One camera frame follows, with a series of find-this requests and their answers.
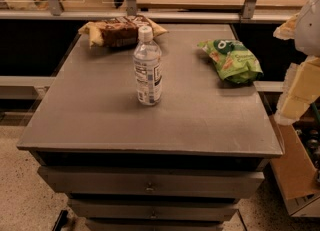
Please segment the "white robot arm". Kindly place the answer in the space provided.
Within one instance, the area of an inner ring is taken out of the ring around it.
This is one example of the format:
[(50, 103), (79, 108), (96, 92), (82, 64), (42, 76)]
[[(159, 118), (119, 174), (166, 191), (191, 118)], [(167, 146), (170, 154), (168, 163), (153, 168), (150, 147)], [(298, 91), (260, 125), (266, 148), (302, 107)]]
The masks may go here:
[(301, 64), (290, 64), (274, 115), (278, 124), (291, 125), (320, 97), (320, 0), (308, 0), (273, 36), (293, 39), (295, 48), (307, 56)]

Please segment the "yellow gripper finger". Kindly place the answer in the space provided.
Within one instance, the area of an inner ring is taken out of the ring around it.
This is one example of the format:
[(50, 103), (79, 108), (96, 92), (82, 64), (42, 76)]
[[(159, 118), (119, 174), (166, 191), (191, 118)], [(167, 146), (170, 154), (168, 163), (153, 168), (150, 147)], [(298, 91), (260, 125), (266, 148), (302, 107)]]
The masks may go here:
[(277, 27), (273, 32), (273, 36), (281, 40), (294, 39), (297, 18), (298, 13), (294, 14), (286, 22)]
[(283, 83), (274, 119), (277, 124), (298, 121), (320, 97), (320, 58), (308, 56), (301, 64), (291, 63)]

